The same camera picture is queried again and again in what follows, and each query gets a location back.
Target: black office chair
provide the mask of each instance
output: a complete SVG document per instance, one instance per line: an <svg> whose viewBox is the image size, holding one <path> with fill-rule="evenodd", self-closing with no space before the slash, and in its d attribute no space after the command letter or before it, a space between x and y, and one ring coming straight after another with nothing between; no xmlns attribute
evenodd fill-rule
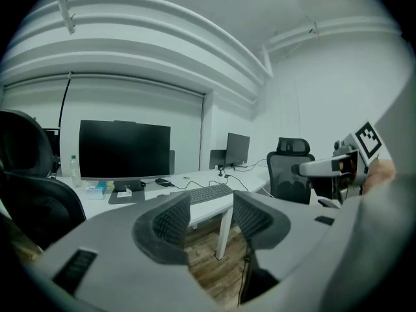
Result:
<svg viewBox="0 0 416 312"><path fill-rule="evenodd" d="M0 199L16 225L45 249L85 221L76 193L48 179L53 160L44 130L23 112L0 110Z"/></svg>
<svg viewBox="0 0 416 312"><path fill-rule="evenodd" d="M314 161L310 150L309 144L302 138L279 138L276 151L267 155L270 194L274 198L309 204L309 180L292 173L292 165Z"/></svg>

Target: white desk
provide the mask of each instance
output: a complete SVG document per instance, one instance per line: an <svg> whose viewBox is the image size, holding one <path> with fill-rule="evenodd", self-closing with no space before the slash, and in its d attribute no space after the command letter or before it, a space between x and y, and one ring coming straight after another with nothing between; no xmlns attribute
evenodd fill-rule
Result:
<svg viewBox="0 0 416 312"><path fill-rule="evenodd" d="M231 174L239 178L242 183L247 187L250 192L257 192L269 181L268 170L263 166L255 166L253 170L248 172L234 172L233 169L226 169L227 174ZM89 200L85 193L85 186L80 188L73 188L72 179L70 177L57 177L58 180L71 187L78 195L85 212L86 219L92 218L98 214L110 211L112 209L125 207L128 204L121 205L109 205L109 198L111 195L111 189L107 190L104 200ZM219 183L225 183L226 179L218 176L218 170L210 171L198 171L189 174L179 174L167 177L175 186L185 187L189 181L195 181L202 186L208 186L210 180L217 181ZM228 184L233 190L246 190L238 180L233 177L228 178ZM186 190L198 189L197 184L189 184ZM151 183L144 189L145 199L151 201L161 194L169 194L172 192L183 191L175 187L162 187L156 183ZM216 258L221 259L224 256L226 250L229 228L231 225L231 219L233 216L233 195L227 195L219 199L213 199L203 203L197 203L190 206L190 222L189 226L193 226L199 222L207 220L217 214L222 213L220 236L216 248Z"/></svg>

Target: small box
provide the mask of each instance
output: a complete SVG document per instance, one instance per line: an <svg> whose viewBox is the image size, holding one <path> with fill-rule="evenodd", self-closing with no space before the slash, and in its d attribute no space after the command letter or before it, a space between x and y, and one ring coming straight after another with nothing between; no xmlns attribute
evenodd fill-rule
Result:
<svg viewBox="0 0 416 312"><path fill-rule="evenodd" d="M91 186L86 190L89 200L103 200L107 191L107 182L100 181L96 186Z"/></svg>

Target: plastic bottle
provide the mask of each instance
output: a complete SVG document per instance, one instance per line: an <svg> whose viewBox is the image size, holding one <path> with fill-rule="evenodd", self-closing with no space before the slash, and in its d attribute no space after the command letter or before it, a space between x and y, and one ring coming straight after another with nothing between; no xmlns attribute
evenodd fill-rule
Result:
<svg viewBox="0 0 416 312"><path fill-rule="evenodd" d="M71 156L70 168L73 186L80 187L82 184L81 175L79 173L79 165L75 155Z"/></svg>

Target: ceiling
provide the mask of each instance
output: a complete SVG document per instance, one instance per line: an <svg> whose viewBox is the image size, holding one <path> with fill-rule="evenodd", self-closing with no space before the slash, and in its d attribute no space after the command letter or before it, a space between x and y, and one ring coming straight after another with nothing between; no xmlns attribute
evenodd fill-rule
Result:
<svg viewBox="0 0 416 312"><path fill-rule="evenodd" d="M54 0L40 0L38 7ZM254 54L263 42L314 21L387 15L378 0L166 0L191 9L234 36Z"/></svg>

